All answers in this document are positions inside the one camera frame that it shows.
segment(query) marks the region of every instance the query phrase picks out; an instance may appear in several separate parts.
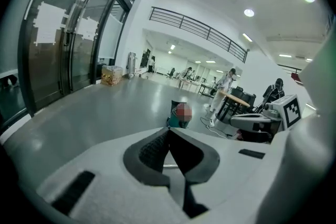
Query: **desk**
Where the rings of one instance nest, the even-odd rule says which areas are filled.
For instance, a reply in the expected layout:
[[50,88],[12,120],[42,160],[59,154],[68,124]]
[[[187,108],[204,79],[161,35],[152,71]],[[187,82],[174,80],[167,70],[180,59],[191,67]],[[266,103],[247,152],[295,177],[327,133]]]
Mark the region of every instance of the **desk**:
[[[236,102],[236,103],[239,103],[239,104],[241,104],[241,105],[244,105],[244,106],[246,106],[246,107],[248,107],[248,108],[250,107],[250,105],[249,105],[248,103],[246,103],[246,102],[243,101],[242,99],[239,99],[239,98],[236,97],[236,96],[233,96],[233,95],[231,95],[231,94],[229,94],[229,93],[227,93],[227,92],[223,92],[223,91],[221,92],[221,94],[225,96],[225,101],[224,101],[224,103],[223,103],[221,109],[219,110],[218,114],[216,115],[216,117],[217,117],[220,121],[223,121],[223,120],[224,120],[226,114],[229,112],[229,109],[230,109],[230,107],[231,107],[231,105],[232,105],[232,102],[230,102],[229,105],[227,106],[226,110],[224,111],[223,116],[219,117],[220,114],[221,114],[221,112],[223,111],[223,109],[224,109],[224,107],[225,107],[227,101],[228,101],[229,99],[233,100],[233,101]],[[232,113],[232,116],[234,116],[234,115],[236,114],[238,107],[239,107],[239,106],[236,106],[236,108],[234,109],[234,111],[233,111],[233,113]]]
[[208,85],[205,85],[205,84],[201,83],[201,86],[200,86],[200,89],[198,90],[198,93],[201,91],[201,88],[202,88],[202,87],[203,87],[203,91],[201,92],[201,95],[205,95],[205,96],[209,96],[209,97],[213,98],[212,95],[207,94],[207,93],[204,93],[204,90],[205,90],[205,88],[207,88],[207,89],[214,89],[214,88],[211,87],[211,86],[208,86]]
[[188,83],[188,84],[189,84],[189,89],[188,89],[188,91],[190,91],[191,85],[195,85],[195,86],[196,86],[196,89],[197,89],[198,83],[197,83],[196,81],[193,81],[193,80],[183,80],[183,79],[181,79],[181,89],[183,89],[183,85],[184,85],[184,83]]

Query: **balcony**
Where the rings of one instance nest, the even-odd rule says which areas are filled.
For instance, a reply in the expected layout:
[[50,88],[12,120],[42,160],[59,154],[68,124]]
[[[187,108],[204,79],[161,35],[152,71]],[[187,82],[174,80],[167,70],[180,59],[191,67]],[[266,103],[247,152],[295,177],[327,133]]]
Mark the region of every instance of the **balcony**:
[[193,33],[223,48],[224,50],[228,51],[230,54],[238,58],[240,61],[244,63],[246,61],[246,50],[244,50],[241,46],[233,42],[221,32],[215,30],[209,25],[201,23],[198,20],[159,7],[152,7],[149,20],[175,26],[179,29]]

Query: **glass door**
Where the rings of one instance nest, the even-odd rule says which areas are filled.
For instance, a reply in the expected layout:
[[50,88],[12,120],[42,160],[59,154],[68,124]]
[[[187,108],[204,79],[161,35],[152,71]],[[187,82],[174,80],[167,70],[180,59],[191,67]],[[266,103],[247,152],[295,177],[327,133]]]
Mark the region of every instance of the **glass door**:
[[70,55],[70,88],[77,91],[91,84],[97,31],[109,0],[88,0],[76,23]]
[[69,73],[69,49],[75,25],[87,0],[31,0],[20,39],[23,45],[25,83],[30,85],[33,110],[69,93],[62,76]]

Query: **wooden tabletop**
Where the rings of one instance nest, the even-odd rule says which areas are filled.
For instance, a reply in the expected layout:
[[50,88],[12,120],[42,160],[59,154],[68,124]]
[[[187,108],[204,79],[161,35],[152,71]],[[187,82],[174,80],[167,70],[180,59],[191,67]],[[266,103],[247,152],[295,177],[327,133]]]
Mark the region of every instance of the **wooden tabletop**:
[[227,93],[227,92],[224,92],[224,91],[220,91],[220,93],[222,94],[222,95],[225,95],[225,96],[227,96],[227,97],[229,97],[230,99],[232,99],[232,100],[234,100],[235,102],[237,102],[237,103],[239,103],[239,104],[242,104],[242,105],[244,105],[244,106],[246,106],[246,107],[250,107],[250,105],[248,104],[248,103],[246,103],[245,101],[243,101],[242,99],[239,99],[238,97],[236,97],[236,96],[233,96],[233,95],[231,95],[231,94],[229,94],[229,93]]

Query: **cardboard box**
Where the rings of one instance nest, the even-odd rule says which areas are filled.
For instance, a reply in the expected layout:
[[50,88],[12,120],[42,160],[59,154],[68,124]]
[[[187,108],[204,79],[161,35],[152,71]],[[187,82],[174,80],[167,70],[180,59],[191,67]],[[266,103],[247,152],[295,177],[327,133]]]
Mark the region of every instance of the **cardboard box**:
[[122,79],[122,68],[117,66],[103,66],[101,70],[101,83],[113,86]]

